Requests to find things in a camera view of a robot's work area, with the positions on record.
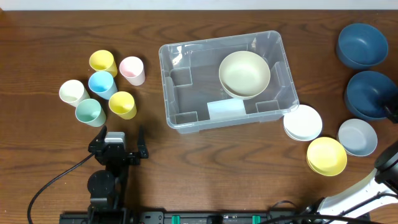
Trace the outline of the beige large bowl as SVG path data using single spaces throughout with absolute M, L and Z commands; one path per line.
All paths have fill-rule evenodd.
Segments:
M 271 70 L 258 54 L 237 51 L 226 56 L 218 76 L 224 91 L 231 97 L 249 100 L 260 95 L 270 84 Z

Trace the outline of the light grey small bowl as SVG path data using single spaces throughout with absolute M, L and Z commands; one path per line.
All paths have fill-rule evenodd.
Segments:
M 372 154 L 378 143 L 374 128 L 361 119 L 349 119 L 339 128 L 337 139 L 351 156 L 365 157 Z

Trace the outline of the white small bowl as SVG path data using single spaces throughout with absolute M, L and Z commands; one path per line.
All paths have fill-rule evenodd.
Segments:
M 308 105 L 299 105 L 295 111 L 283 118 L 284 131 L 296 141 L 311 141 L 317 138 L 323 128 L 319 113 Z

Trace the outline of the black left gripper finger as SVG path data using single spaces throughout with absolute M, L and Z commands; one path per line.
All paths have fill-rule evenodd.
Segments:
M 104 139 L 106 137 L 107 127 L 103 126 L 100 132 L 96 135 L 96 137 L 92 140 L 92 146 L 102 146 L 104 144 Z
M 144 140 L 144 128 L 139 126 L 139 134 L 137 139 L 137 148 L 140 153 L 146 153 L 146 143 Z

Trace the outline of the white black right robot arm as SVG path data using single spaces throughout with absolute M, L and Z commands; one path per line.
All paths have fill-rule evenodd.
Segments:
M 349 119 L 338 130 L 338 140 L 351 156 L 364 157 L 377 146 L 377 134 L 361 119 Z M 384 205 L 397 203 L 397 143 L 389 146 L 363 180 L 342 193 L 320 200 L 315 213 L 334 217 L 358 218 Z

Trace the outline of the dark blue bowl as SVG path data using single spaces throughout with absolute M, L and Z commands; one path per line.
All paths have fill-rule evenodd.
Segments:
M 384 104 L 397 94 L 397 85 L 386 75 L 363 71 L 348 82 L 344 93 L 347 109 L 366 121 L 387 118 Z
M 343 28 L 336 43 L 339 60 L 354 70 L 367 70 L 382 63 L 388 56 L 386 37 L 377 28 L 354 23 Z

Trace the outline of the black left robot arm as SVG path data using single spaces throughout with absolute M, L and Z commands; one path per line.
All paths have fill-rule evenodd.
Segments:
M 88 152 L 105 166 L 104 170 L 96 171 L 88 180 L 91 205 L 99 210 L 120 208 L 124 200 L 129 167 L 138 166 L 141 159 L 149 157 L 143 127 L 139 128 L 135 152 L 127 152 L 124 132 L 108 132 L 106 126 L 89 143 Z

